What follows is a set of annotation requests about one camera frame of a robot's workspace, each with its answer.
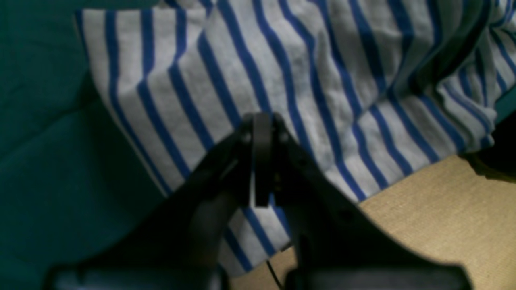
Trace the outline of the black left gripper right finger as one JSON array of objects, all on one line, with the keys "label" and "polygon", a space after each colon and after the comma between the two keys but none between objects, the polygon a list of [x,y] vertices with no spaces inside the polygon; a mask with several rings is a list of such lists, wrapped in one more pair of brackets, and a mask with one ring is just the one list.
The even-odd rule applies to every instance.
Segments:
[{"label": "black left gripper right finger", "polygon": [[398,244],[320,171],[278,114],[254,116],[257,206],[271,193],[289,223],[302,267],[414,267],[454,271]]}]

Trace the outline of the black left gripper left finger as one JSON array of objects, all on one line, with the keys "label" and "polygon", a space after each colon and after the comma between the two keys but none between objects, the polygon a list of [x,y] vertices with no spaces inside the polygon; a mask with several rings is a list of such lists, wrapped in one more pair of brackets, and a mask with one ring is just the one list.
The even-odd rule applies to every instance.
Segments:
[{"label": "black left gripper left finger", "polygon": [[252,116],[214,146],[188,180],[120,242],[79,264],[88,268],[212,268],[230,218],[248,205]]}]

